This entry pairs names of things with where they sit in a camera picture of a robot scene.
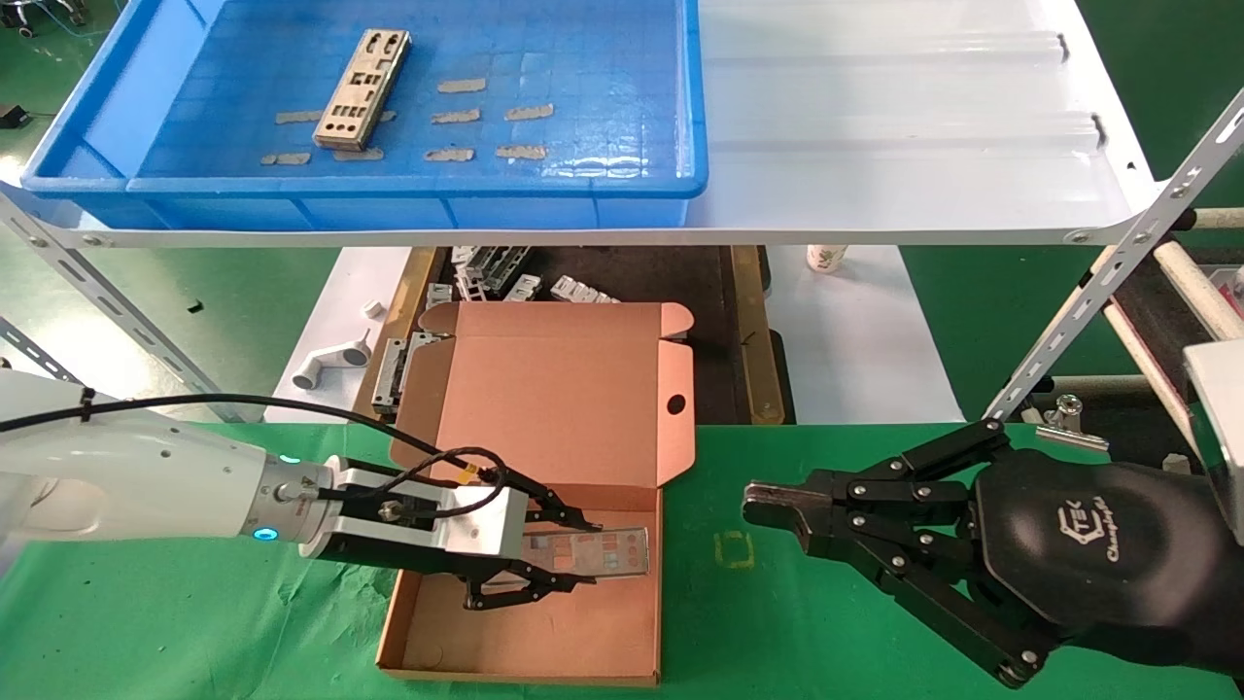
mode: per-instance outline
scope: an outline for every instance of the blue plastic tray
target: blue plastic tray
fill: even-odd
[[[338,162],[275,117],[323,108],[368,27],[413,36],[397,118],[383,159]],[[445,147],[475,159],[424,159]],[[260,163],[294,152],[311,160]],[[22,177],[114,228],[229,230],[672,226],[707,182],[695,0],[134,0]]]

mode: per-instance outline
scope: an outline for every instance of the green mat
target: green mat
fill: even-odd
[[[338,426],[211,428],[305,459],[387,454],[381,436]],[[739,516],[751,479],[861,469],[950,428],[700,429],[698,464],[667,491],[656,691],[389,679],[373,661],[391,572],[239,538],[27,547],[0,579],[0,699],[1016,698],[850,567],[809,560],[792,536]],[[1033,444],[1016,430],[1016,444]],[[1055,653],[1023,693],[1239,698],[1225,678],[1079,649]]]

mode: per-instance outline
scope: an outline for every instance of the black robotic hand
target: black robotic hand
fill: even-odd
[[[939,481],[982,464],[970,489]],[[1244,675],[1244,548],[1203,477],[1061,463],[982,421],[862,472],[753,482],[743,516],[850,563],[1009,688],[1061,645]]]

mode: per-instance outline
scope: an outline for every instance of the black cable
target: black cable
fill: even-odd
[[[276,407],[279,409],[294,409],[299,412],[307,412],[311,414],[321,414],[325,417],[332,417],[336,419],[343,419],[350,423],[358,425],[364,425],[372,430],[379,431],[393,440],[404,443],[415,450],[432,454],[430,458],[423,460],[418,465],[403,470],[401,474],[387,481],[386,484],[369,491],[360,491],[358,497],[376,497],[382,494],[392,491],[401,484],[407,481],[420,481],[423,484],[429,484],[430,480],[417,480],[417,475],[437,463],[449,463],[455,467],[463,470],[474,470],[475,467],[469,463],[462,460],[459,455],[479,455],[493,461],[493,467],[484,467],[481,472],[493,472],[489,475],[493,484],[493,491],[481,501],[476,501],[469,506],[462,506],[458,509],[448,509],[444,511],[432,511],[429,513],[415,513],[420,518],[452,518],[454,516],[463,516],[466,513],[475,512],[484,506],[488,506],[501,495],[501,490],[505,487],[505,476],[509,467],[493,451],[485,450],[483,448],[455,448],[453,450],[440,450],[434,445],[424,443],[413,435],[401,431],[387,424],[382,424],[376,419],[371,419],[362,414],[356,414],[355,412],[348,412],[346,409],[336,409],[333,407],[322,407],[320,404],[310,404],[307,402],[297,402],[294,399],[276,399],[271,397],[255,397],[250,394],[192,394],[183,397],[156,397],[152,399],[131,399],[126,402],[112,402],[108,404],[92,404],[86,403],[81,407],[73,407],[72,409],[60,409],[56,412],[46,412],[44,414],[34,414],[30,417],[21,417],[19,419],[10,419],[6,421],[0,421],[0,434],[10,433],[14,430],[21,430],[26,428],[35,428],[45,424],[51,424],[56,421],[81,419],[83,421],[90,420],[91,417],[98,417],[103,414],[118,414],[122,412],[137,412],[142,409],[158,409],[163,407],[187,407],[197,404],[241,404],[251,407]],[[342,492],[328,491],[328,495],[340,495]],[[321,490],[321,497],[325,497],[325,491]],[[336,496],[330,496],[330,500],[337,500]],[[342,496],[341,500],[355,499],[353,495]]]

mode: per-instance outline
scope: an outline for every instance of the cardboard box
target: cardboard box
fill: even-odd
[[[539,603],[463,609],[463,583],[401,572],[377,665],[419,680],[656,685],[661,487],[695,458],[692,326],[679,303],[444,303],[420,325],[453,338],[412,358],[398,428],[478,445],[607,528],[647,527],[649,572]],[[396,445],[393,460],[423,455]],[[438,465],[432,476],[460,474]]]

